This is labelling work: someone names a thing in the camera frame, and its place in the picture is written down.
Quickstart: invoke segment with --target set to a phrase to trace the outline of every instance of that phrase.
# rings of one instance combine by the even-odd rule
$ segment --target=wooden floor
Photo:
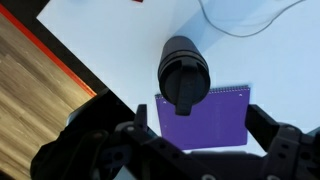
[[[30,179],[40,146],[90,98],[0,13],[0,170]]]

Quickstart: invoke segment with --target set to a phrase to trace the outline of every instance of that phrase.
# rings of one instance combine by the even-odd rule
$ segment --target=white table
[[[203,0],[209,18],[235,34],[261,29],[294,2]],[[38,19],[133,111],[147,104],[149,126],[158,134],[157,69],[174,35],[198,47],[212,87],[249,84],[250,103],[308,132],[320,125],[319,7],[320,1],[307,0],[250,38],[212,28],[197,0],[51,0]],[[214,150],[264,154],[251,136],[246,146]]]

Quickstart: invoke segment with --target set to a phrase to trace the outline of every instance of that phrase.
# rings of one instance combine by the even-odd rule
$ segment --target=red object
[[[2,4],[0,4],[0,13],[3,14],[16,28],[18,28],[30,41],[32,41],[49,59],[52,60],[64,73],[73,79],[83,90],[91,97],[96,93],[84,83],[67,65],[65,65],[50,49],[45,46],[28,28],[26,28],[18,19],[16,19]]]

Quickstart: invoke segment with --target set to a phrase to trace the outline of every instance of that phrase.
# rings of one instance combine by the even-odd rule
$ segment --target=notebook
[[[245,145],[249,97],[248,86],[211,89],[190,116],[178,116],[174,105],[157,94],[162,137],[181,150]]]

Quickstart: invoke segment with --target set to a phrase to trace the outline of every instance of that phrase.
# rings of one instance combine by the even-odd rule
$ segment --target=spiral binding
[[[234,92],[234,91],[249,91],[249,90],[250,90],[250,87],[248,85],[245,85],[245,86],[230,86],[230,87],[221,87],[221,88],[210,89],[208,94]],[[162,99],[163,96],[161,94],[156,94],[155,98],[156,99]]]

